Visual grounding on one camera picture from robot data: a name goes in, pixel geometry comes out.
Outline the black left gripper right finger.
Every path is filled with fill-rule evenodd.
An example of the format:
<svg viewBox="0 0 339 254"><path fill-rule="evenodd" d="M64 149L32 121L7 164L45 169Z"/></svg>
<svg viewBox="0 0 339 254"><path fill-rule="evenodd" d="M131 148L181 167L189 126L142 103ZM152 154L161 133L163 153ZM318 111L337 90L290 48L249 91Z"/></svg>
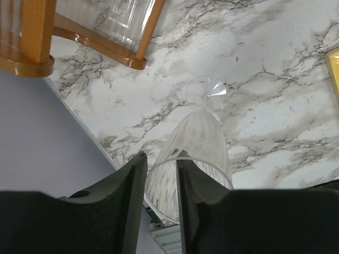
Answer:
<svg viewBox="0 0 339 254"><path fill-rule="evenodd" d="M229 190L186 151L176 162L183 253L338 253L338 181Z"/></svg>

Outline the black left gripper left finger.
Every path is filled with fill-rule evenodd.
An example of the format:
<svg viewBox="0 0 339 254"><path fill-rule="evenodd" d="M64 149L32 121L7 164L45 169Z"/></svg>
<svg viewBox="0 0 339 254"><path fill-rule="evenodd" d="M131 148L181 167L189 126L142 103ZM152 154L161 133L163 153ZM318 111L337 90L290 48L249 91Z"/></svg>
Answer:
<svg viewBox="0 0 339 254"><path fill-rule="evenodd" d="M135 253L147 156L70 197L1 192L1 253Z"/></svg>

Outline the ribbed clear wine glass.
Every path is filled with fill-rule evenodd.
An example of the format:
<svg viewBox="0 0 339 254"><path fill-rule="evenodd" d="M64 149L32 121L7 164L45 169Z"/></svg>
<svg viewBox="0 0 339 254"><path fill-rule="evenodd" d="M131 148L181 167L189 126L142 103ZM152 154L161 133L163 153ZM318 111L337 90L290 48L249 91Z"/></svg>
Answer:
<svg viewBox="0 0 339 254"><path fill-rule="evenodd" d="M233 188L225 137L213 115L222 108L226 94L224 83L210 75L194 78L186 88L192 112L171 133L145 182L145 200L164 225L179 223L177 160L191 161L221 185Z"/></svg>

